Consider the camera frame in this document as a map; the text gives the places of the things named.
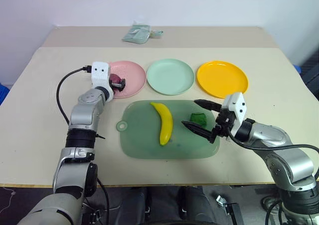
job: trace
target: white wall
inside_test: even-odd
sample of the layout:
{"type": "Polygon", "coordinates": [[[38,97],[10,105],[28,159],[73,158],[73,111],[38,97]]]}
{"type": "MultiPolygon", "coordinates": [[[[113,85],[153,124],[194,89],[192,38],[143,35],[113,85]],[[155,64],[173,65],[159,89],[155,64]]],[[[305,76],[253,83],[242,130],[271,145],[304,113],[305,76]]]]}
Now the white wall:
{"type": "Polygon", "coordinates": [[[319,45],[319,0],[0,0],[0,18],[2,83],[15,82],[54,24],[257,25],[295,64],[319,45]]]}

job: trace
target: toy banana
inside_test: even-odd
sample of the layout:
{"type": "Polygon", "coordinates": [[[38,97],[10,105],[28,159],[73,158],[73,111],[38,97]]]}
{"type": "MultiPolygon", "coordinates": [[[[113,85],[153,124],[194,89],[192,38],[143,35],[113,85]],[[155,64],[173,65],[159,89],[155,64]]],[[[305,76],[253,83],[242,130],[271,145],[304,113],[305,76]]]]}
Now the toy banana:
{"type": "Polygon", "coordinates": [[[154,102],[151,102],[151,105],[154,106],[154,108],[160,115],[161,130],[159,136],[159,143],[162,146],[164,146],[168,143],[171,133],[173,131],[173,117],[166,105],[154,102]]]}

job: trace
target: table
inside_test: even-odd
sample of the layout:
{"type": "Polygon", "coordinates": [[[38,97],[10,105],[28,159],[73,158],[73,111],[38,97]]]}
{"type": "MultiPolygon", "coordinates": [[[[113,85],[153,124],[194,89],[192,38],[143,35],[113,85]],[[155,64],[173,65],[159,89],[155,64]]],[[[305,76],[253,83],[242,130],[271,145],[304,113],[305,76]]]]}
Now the table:
{"type": "MultiPolygon", "coordinates": [[[[319,145],[319,103],[262,29],[205,27],[205,33],[199,35],[202,38],[189,41],[191,47],[185,46],[185,37],[175,35],[170,41],[169,35],[173,35],[174,30],[183,35],[201,31],[198,28],[163,28],[164,33],[166,30],[168,33],[162,39],[152,39],[141,46],[119,42],[121,37],[111,36],[109,41],[97,39],[99,34],[123,35],[119,31],[127,30],[128,27],[62,27],[55,29],[35,52],[0,106],[0,186],[51,187],[67,133],[67,125],[55,102],[56,86],[66,73],[93,61],[130,60],[147,70],[158,59],[176,58],[189,64],[194,71],[210,60],[234,63],[249,79],[249,88],[244,94],[247,117],[284,129],[295,144],[319,145]],[[237,35],[235,42],[227,37],[230,34],[237,35]]],[[[64,82],[60,98],[67,115],[77,103],[77,97],[90,86],[90,74],[85,72],[74,74],[64,82]]],[[[102,183],[106,186],[273,183],[259,156],[225,138],[221,139],[217,155],[206,159],[140,160],[123,153],[115,125],[130,103],[144,99],[200,98],[223,101],[206,94],[197,83],[177,96],[158,94],[146,83],[135,96],[108,103],[98,129],[106,140],[97,139],[95,144],[95,163],[102,183]]],[[[317,153],[304,151],[317,168],[317,153]]]]}

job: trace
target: green packet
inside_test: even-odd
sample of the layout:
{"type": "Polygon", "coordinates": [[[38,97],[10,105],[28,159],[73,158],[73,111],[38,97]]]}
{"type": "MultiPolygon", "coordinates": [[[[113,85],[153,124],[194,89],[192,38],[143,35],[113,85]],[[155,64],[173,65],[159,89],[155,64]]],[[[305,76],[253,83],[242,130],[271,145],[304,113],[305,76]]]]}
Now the green packet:
{"type": "Polygon", "coordinates": [[[151,30],[151,27],[146,24],[134,24],[122,40],[136,44],[144,44],[150,37],[160,37],[162,33],[163,31],[161,30],[151,30]]]}

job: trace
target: electrical wire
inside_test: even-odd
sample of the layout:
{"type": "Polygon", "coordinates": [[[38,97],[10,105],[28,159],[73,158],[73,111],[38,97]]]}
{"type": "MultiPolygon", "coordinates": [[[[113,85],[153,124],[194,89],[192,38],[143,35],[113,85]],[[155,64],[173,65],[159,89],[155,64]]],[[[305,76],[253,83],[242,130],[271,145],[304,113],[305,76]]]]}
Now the electrical wire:
{"type": "Polygon", "coordinates": [[[65,76],[61,79],[61,81],[59,82],[58,87],[56,88],[56,103],[58,104],[59,110],[61,111],[61,114],[63,115],[63,117],[64,117],[64,119],[65,119],[67,125],[69,125],[69,122],[70,122],[70,121],[69,121],[68,117],[66,116],[66,114],[64,113],[64,111],[63,111],[63,109],[62,109],[62,106],[61,106],[61,104],[60,104],[60,98],[59,98],[60,88],[61,88],[61,85],[62,85],[63,81],[64,81],[67,77],[69,77],[69,76],[72,75],[72,74],[75,74],[76,72],[82,71],[82,70],[86,70],[86,67],[82,67],[82,68],[80,68],[80,69],[73,70],[72,72],[70,72],[70,73],[68,73],[67,75],[65,75],[65,76]]]}
{"type": "Polygon", "coordinates": [[[270,205],[270,207],[268,208],[267,213],[266,213],[265,225],[268,225],[268,224],[269,224],[269,217],[270,217],[270,213],[271,213],[271,211],[273,210],[273,208],[274,208],[277,204],[279,204],[279,203],[281,203],[281,202],[282,202],[281,200],[278,200],[278,201],[275,201],[273,204],[270,205]]]}
{"type": "Polygon", "coordinates": [[[3,187],[3,189],[5,189],[5,190],[7,190],[7,191],[11,191],[11,196],[10,196],[10,199],[9,199],[9,204],[8,204],[8,206],[6,206],[5,208],[1,209],[1,210],[0,210],[0,214],[1,214],[4,210],[10,208],[10,206],[11,206],[11,199],[12,199],[13,195],[15,195],[15,191],[14,191],[13,189],[7,189],[7,188],[5,188],[5,187],[3,187]]]}
{"type": "Polygon", "coordinates": [[[279,210],[278,210],[278,220],[279,220],[279,224],[280,225],[283,225],[282,213],[283,213],[283,204],[280,204],[279,205],[279,210]]]}
{"type": "MultiPolygon", "coordinates": [[[[249,150],[263,150],[263,151],[274,151],[274,150],[285,150],[285,149],[296,149],[296,148],[307,148],[307,149],[313,149],[317,151],[319,154],[319,148],[308,145],[308,144],[293,144],[293,145],[284,145],[284,146],[278,146],[278,147],[271,147],[271,148],[261,148],[261,147],[252,147],[249,145],[246,145],[242,142],[240,142],[238,139],[236,139],[230,132],[230,128],[227,128],[228,136],[231,138],[232,141],[234,141],[236,144],[238,144],[240,147],[249,149],[249,150]]],[[[317,172],[315,173],[315,179],[319,177],[319,168],[317,169],[317,172]]]]}
{"type": "Polygon", "coordinates": [[[101,181],[98,178],[98,183],[101,186],[101,189],[104,192],[105,199],[106,199],[106,225],[109,225],[109,218],[110,218],[110,201],[109,201],[109,195],[108,192],[106,191],[105,187],[101,183],[101,181]]]}

